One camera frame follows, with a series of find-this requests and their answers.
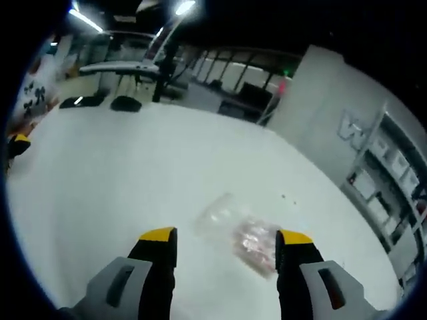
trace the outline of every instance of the storage shelf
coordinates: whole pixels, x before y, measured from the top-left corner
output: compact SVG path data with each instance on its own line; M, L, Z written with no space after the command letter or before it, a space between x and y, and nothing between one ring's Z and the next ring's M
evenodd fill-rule
M393 171L390 169L390 167L389 167L388 163L385 161L385 159L383 159L383 158L378 158L378 157L377 157L377 156L376 156L376 155L375 155L371 150L369 150L369 149L368 149L366 152L369 152L369 153L373 156L373 158L374 158L375 160L377 160L377 162L379 162L379 163L381 164L381 166L383 166L383 168L385 168L385 170L388 172L388 174L391 176L391 178L393 178L393 180L394 180L395 184L397 184L397 186L398 186L399 190L402 192L402 194L403 194L403 196L404 196L404 198L405 198L406 202L408 202L409 207L411 208L411 211L412 211L412 213L413 213L413 215L414 215L414 217L415 217L416 224L417 224L417 223L420 223L420 222L422 221L422 219L421 219L421 216L420 216L420 214L419 214L419 212L418 212L418 210L417 210L417 208L416 208L416 206L415 206L414 201L412 200L411 196L409 196L409 195L405 192L404 188L402 187L402 184L401 184L400 180L395 176L395 174L394 174L394 173L393 173Z
M415 141L411 138L411 134L401 126L399 118L389 110L384 115L382 127L386 130L388 136L397 142L399 148L403 150L417 173L423 179L427 179L427 150L425 142L419 141L419 139Z
M365 220L374 230L374 232L380 235L386 242L387 248L386 251L390 251L394 244L391 240L390 236L386 233L383 226L379 224L377 219L373 216L365 198L350 184L347 180L341 187L341 191L348 197L348 199L354 204L354 206L360 211L360 213L364 216Z
M426 218L427 218L427 209L424 210L424 212L420 215L420 220L417 221L416 225L412 228L412 230L415 231L415 230L421 228L423 234L426 234L427 230L422 228L422 224L426 220Z
M420 230L422 230L422 232L423 232L422 241L424 242L424 252L425 252L427 249L427 221L425 221L424 224L421 223Z

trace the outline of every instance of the clear plastic bag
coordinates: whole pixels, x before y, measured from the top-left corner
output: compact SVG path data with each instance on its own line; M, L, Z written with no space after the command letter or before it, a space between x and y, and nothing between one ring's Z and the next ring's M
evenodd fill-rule
M275 272L276 232L280 227L252 216L249 207L226 193L196 221L196 231L216 247L231 249L263 277Z

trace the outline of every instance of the ceiling light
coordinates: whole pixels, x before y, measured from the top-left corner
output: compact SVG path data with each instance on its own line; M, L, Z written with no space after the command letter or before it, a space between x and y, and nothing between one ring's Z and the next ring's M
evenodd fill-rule
M238 63L238 62L233 62L233 65L237 65L239 67L245 67L246 66L244 63Z
M136 13L159 5L160 3L160 0L142 0L141 3L138 5L138 9L136 9Z
M252 69L252 70L256 70L256 71L263 71L263 69L258 68L258 67L253 67L251 65L248 65L248 69Z
M93 27L96 31L98 31L99 33L103 32L103 29L98 26L96 23L94 23L92 20L88 19L87 17L85 17L84 15L82 15L80 12L76 11L75 9L70 9L70 11L68 11L71 15L73 15L76 18L79 18L80 20L82 20L83 22L86 22L88 25L90 25L91 27Z
M178 7L178 9L176 9L175 14L176 15L183 15L184 13L187 13L191 7L193 7L195 1L191 0L191 1L185 1L183 3L181 3Z
M155 34L156 37L160 36L160 33L163 31L163 27L160 28L160 30Z
M77 3L77 0L73 0L73 1L71 2L71 4L73 5L73 8L74 8L76 11L80 12L79 4Z

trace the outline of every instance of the desk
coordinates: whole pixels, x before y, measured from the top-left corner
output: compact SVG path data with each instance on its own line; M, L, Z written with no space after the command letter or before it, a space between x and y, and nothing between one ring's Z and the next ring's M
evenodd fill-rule
M207 90L211 91L212 93L219 95L222 98L222 102L226 103L227 105L233 105L235 107L240 108L242 111L257 113L260 116L262 114L262 109L254 105L251 105L248 102L242 101L242 98L240 98L239 95L234 92L229 92L222 88L213 87L211 85L208 85L206 83L201 83L199 81L194 81L194 83L197 83L197 85L204 87Z
M106 105L54 109L31 140L9 174L11 218L32 272L58 307L82 298L87 282L127 256L143 232L173 225L172 319L279 320L276 277L265 280L195 234L195 218L225 192L265 221L304 229L377 309L398 300L392 265L361 214L267 129L174 105L150 103L139 113Z
M159 67L147 61L145 63L138 61L106 61L86 65L80 68L83 75L96 72L116 72L119 74L144 75L156 78L159 75Z

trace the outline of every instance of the white tabletop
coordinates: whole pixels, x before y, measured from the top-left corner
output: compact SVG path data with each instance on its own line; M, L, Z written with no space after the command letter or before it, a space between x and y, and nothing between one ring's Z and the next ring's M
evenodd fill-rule
M158 73L159 67L153 61L105 61L85 65L80 68L80 72L118 72L118 71L134 71Z
M140 234L173 225L172 319L280 319L276 277L260 277L195 234L194 219L225 192L265 221L305 229L324 259L363 284L375 308L398 300L392 265L361 214L271 131L150 103L139 113L54 109L31 140L9 174L11 216L30 268L58 307L82 298L87 282L127 256Z

